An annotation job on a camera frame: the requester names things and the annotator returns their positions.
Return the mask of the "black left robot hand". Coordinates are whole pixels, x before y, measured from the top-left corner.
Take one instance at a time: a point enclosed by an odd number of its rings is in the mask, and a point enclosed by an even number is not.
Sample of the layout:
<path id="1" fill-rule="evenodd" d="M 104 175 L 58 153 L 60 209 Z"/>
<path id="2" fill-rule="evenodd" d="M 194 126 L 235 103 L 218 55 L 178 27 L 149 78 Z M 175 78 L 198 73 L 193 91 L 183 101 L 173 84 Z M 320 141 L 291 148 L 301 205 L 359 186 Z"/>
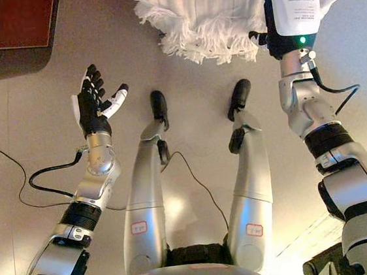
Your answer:
<path id="1" fill-rule="evenodd" d="M 129 91 L 126 83 L 121 84 L 115 94 L 103 100 L 103 85 L 101 72 L 92 63 L 83 76 L 79 94 L 71 97 L 75 119 L 85 138 L 102 132 L 112 135 L 108 120 L 120 109 Z"/>

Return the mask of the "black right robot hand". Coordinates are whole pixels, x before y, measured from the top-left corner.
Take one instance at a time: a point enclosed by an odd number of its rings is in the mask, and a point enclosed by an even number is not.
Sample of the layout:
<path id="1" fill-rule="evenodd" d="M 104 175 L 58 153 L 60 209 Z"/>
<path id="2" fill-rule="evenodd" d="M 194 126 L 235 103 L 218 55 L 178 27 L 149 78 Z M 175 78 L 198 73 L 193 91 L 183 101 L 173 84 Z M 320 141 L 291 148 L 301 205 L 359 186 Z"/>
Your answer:
<path id="1" fill-rule="evenodd" d="M 264 0 L 266 32 L 251 31 L 252 43 L 275 59 L 294 50 L 311 50 L 321 23 L 319 0 Z"/>

